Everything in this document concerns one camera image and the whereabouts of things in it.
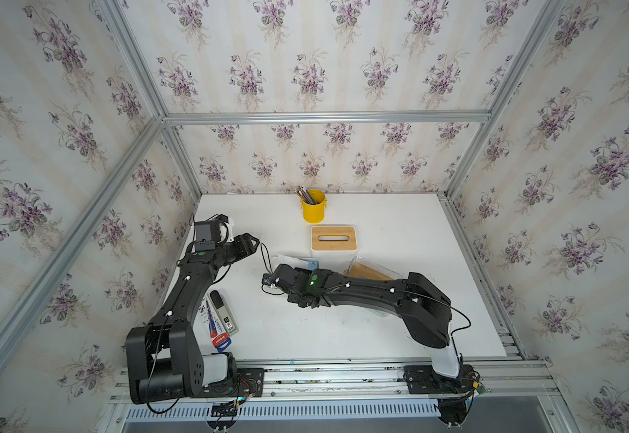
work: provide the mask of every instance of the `wire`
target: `wire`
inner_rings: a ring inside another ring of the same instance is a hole
[[[226,270],[226,272],[223,274],[223,276],[222,276],[222,277],[220,277],[219,279],[217,279],[216,281],[214,281],[213,283],[211,283],[211,285],[214,285],[214,284],[218,284],[218,283],[220,283],[220,282],[221,282],[221,280],[222,280],[222,279],[224,279],[224,278],[226,277],[226,275],[228,275],[228,272],[230,272],[230,267],[231,267],[231,266],[232,266],[232,264],[229,264],[229,265],[228,265],[228,270]]]
[[[417,283],[409,283],[409,284],[413,284],[413,285],[416,285],[416,286],[420,287],[420,285],[418,285]],[[462,313],[461,311],[459,311],[458,309],[456,309],[456,308],[454,308],[454,307],[450,306],[448,303],[441,302],[441,301],[440,301],[440,300],[438,300],[438,299],[434,299],[434,298],[432,298],[432,297],[429,297],[429,296],[426,296],[426,295],[424,295],[424,294],[420,294],[420,293],[408,292],[408,291],[406,291],[406,290],[399,290],[399,291],[400,291],[400,292],[404,292],[404,293],[414,294],[415,296],[419,296],[419,297],[427,298],[427,299],[429,299],[429,300],[431,300],[431,301],[435,301],[436,303],[441,303],[443,306],[445,306],[445,307],[449,307],[449,308],[451,308],[452,310],[456,311],[458,314],[462,315],[462,316],[463,316],[463,318],[464,318],[464,319],[466,319],[466,320],[468,321],[468,325],[466,325],[466,326],[462,326],[461,328],[454,329],[451,333],[449,333],[449,336],[450,336],[450,337],[451,337],[452,335],[454,335],[454,333],[455,333],[455,332],[457,332],[457,331],[461,331],[462,329],[468,329],[468,328],[470,328],[470,327],[471,327],[471,319],[469,319],[469,318],[468,318],[468,316],[466,316],[465,314],[463,314],[463,313]]]
[[[167,315],[165,316],[165,321],[163,322],[163,327],[161,328],[161,332],[158,335],[158,343],[156,344],[156,357],[153,359],[153,367],[151,367],[151,374],[148,376],[148,382],[146,382],[146,394],[148,394],[148,388],[149,388],[149,386],[151,386],[151,379],[153,378],[153,372],[156,369],[156,362],[158,361],[158,354],[161,352],[161,338],[163,337],[163,331],[165,330],[165,325],[167,324],[167,320],[169,318],[170,318],[170,316],[167,316]],[[175,403],[172,403],[172,405],[170,405],[170,407],[168,407],[166,410],[162,410],[162,411],[155,410],[153,407],[151,407],[151,403],[149,403],[149,402],[146,402],[146,406],[154,414],[162,415],[165,412],[170,411],[177,404],[177,402],[179,402],[179,401],[180,401],[180,399],[177,398],[177,400],[175,400]]]
[[[264,285],[262,284],[262,292],[266,293],[266,294],[272,294],[275,297],[279,297],[282,294],[285,294],[285,292],[281,292],[281,293],[271,293],[271,292],[267,292],[266,290],[264,290]]]

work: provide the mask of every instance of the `metal grille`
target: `metal grille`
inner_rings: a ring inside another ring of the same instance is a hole
[[[210,408],[216,403],[178,403],[166,414],[157,415],[145,407],[132,408],[128,423],[152,421],[215,420]],[[156,410],[167,404],[158,404]],[[358,418],[419,418],[440,416],[436,399],[417,398],[349,401],[250,401],[237,410],[240,420],[293,420],[293,419],[358,419]]]

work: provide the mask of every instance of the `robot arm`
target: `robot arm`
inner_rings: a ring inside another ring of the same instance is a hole
[[[273,275],[264,274],[262,283],[283,290],[288,302],[300,307],[352,305],[395,314],[416,342],[430,348],[436,373],[459,376],[461,360],[449,334],[451,301],[422,274],[411,272],[407,279],[378,281],[279,264]]]
[[[227,222],[223,217],[195,223],[195,240],[177,263],[180,275],[170,296],[147,325],[132,328],[127,335],[129,390],[136,404],[199,397],[201,388],[214,381],[214,375],[204,368],[192,324],[218,270],[254,254],[259,244],[248,233],[232,242],[226,233],[220,241],[220,225]],[[154,360],[166,348],[170,348],[170,358]]]

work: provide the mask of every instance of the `white table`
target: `white table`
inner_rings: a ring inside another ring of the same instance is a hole
[[[327,200],[326,216],[320,224],[353,225],[358,250],[335,253],[328,259],[318,253],[315,256],[322,268],[343,272],[354,256],[361,255],[405,276],[408,272],[422,273],[473,323],[454,334],[459,352],[471,357],[506,356],[436,195],[340,194],[328,195]],[[196,219],[216,213],[234,219],[235,235],[247,232],[260,238],[272,256],[313,256],[312,224],[302,219],[295,195],[204,195]],[[228,348],[237,359],[428,356],[427,347],[411,339],[404,322],[395,315],[380,317],[353,306],[300,308],[288,303],[286,295],[263,293],[260,281],[264,272],[257,251],[234,264],[225,279],[210,289],[219,290],[240,329]],[[460,315],[454,313],[453,317],[453,328],[466,324]],[[214,353],[198,316],[194,332],[201,352]]]

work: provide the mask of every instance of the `cable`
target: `cable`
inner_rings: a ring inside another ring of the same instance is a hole
[[[272,294],[275,297],[279,297],[282,294],[285,294],[285,292],[281,292],[281,293],[271,293],[271,292],[267,292],[266,290],[264,290],[264,285],[262,284],[262,292],[266,293],[266,294]]]
[[[224,279],[224,278],[226,277],[226,275],[228,275],[228,272],[230,272],[230,267],[231,267],[231,266],[232,266],[232,264],[229,264],[229,265],[228,265],[228,270],[226,270],[226,272],[223,274],[223,276],[222,276],[222,277],[220,277],[219,279],[217,279],[216,281],[214,281],[213,283],[211,283],[211,285],[214,285],[214,284],[218,284],[218,283],[220,283],[220,282],[221,282],[221,280],[222,280],[222,279]]]
[[[169,318],[170,318],[170,316],[167,316],[167,315],[165,316],[165,321],[163,322],[163,327],[161,328],[161,332],[158,335],[158,343],[156,344],[156,357],[153,359],[153,367],[151,367],[151,374],[148,376],[148,382],[146,382],[146,394],[148,394],[148,388],[149,388],[149,386],[151,386],[151,379],[153,378],[153,372],[156,369],[156,362],[158,361],[158,354],[161,352],[161,338],[163,337],[163,331],[165,330],[165,325],[167,324],[167,320]],[[175,403],[172,403],[172,405],[170,405],[170,407],[168,407],[166,410],[162,410],[162,411],[155,410],[153,407],[151,407],[151,403],[148,403],[148,402],[146,402],[146,406],[154,414],[162,415],[165,412],[170,411],[177,404],[177,402],[179,402],[179,401],[180,401],[180,399],[177,398],[177,400],[175,400]]]

